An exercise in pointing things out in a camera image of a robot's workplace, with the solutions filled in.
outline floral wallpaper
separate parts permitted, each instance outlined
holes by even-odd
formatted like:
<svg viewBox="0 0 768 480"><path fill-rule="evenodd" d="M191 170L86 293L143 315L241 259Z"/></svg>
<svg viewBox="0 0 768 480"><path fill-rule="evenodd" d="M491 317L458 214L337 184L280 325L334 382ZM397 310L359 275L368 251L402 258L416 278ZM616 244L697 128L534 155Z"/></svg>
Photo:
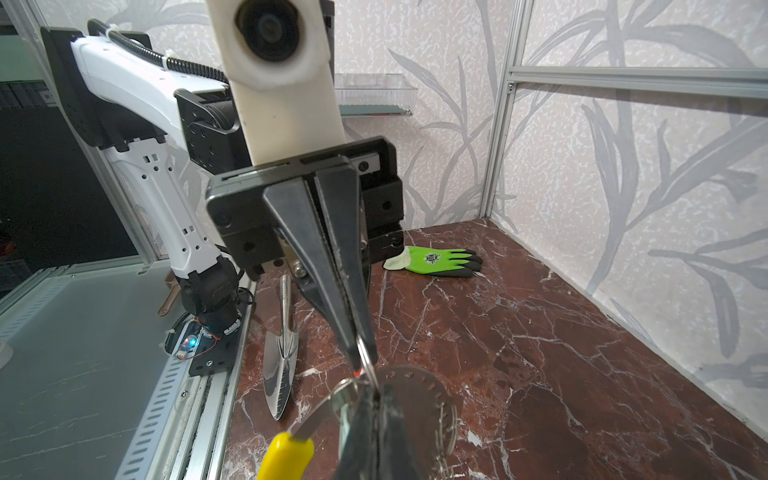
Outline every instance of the floral wallpaper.
<svg viewBox="0 0 768 480"><path fill-rule="evenodd" d="M419 88L410 118L344 121L349 140L384 135L397 147L406 191L405 228L478 216L513 1L336 2L336 72L403 73ZM221 63L202 2L38 0L38 4L49 25L86 31L88 19L99 18L146 31L155 50L171 48L182 58L213 66ZM200 184L192 174L195 170L185 169L188 176L183 182L190 191ZM200 196L191 194L191 199L198 201Z"/></svg>
<svg viewBox="0 0 768 480"><path fill-rule="evenodd" d="M537 0L524 65L768 66L768 4ZM522 84L492 218L763 436L768 102Z"/></svg>

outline gardening glove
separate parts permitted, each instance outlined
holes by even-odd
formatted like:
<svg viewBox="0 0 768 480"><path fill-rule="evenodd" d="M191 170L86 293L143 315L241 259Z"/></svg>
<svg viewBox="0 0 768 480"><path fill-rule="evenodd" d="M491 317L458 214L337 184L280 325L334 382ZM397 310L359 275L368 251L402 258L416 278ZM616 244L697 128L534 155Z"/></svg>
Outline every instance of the gardening glove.
<svg viewBox="0 0 768 480"><path fill-rule="evenodd" d="M384 268L387 270L406 269L422 275L463 277L470 277L479 272L481 265L482 258L472 250L437 250L413 246L406 246L397 257L384 262Z"/></svg>

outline screw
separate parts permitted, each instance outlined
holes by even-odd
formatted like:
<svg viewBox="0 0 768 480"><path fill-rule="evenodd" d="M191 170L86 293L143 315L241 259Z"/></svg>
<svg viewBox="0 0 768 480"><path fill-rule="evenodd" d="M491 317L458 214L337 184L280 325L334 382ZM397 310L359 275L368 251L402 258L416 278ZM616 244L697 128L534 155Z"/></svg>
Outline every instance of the screw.
<svg viewBox="0 0 768 480"><path fill-rule="evenodd" d="M297 263L293 266L293 275L295 275L298 278L304 278L306 276L306 270L304 269L304 265L301 263Z"/></svg>

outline marble surface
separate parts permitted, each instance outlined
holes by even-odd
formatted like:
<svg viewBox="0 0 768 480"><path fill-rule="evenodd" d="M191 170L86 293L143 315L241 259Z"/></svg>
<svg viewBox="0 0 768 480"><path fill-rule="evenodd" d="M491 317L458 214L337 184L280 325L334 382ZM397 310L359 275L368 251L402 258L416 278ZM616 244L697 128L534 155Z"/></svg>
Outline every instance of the marble surface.
<svg viewBox="0 0 768 480"><path fill-rule="evenodd" d="M471 279L372 273L379 364L423 366L454 396L457 478L768 478L760 437L488 220L412 230L406 243L485 260ZM266 330L280 331L278 280L258 287L225 480L255 478L272 437L349 375L325 321L297 300L293 399L272 419L261 367ZM304 478L332 478L337 426L314 441Z"/></svg>

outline metal trowel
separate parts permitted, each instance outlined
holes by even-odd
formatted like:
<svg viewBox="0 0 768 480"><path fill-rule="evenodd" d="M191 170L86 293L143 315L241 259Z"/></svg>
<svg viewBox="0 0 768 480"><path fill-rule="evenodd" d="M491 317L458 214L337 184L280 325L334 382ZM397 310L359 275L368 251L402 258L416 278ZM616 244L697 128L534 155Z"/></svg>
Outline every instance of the metal trowel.
<svg viewBox="0 0 768 480"><path fill-rule="evenodd" d="M280 278L280 305L283 329L280 336L266 333L263 362L264 395L275 420L280 418L288 403L299 351L299 333L291 330L291 279L287 274Z"/></svg>

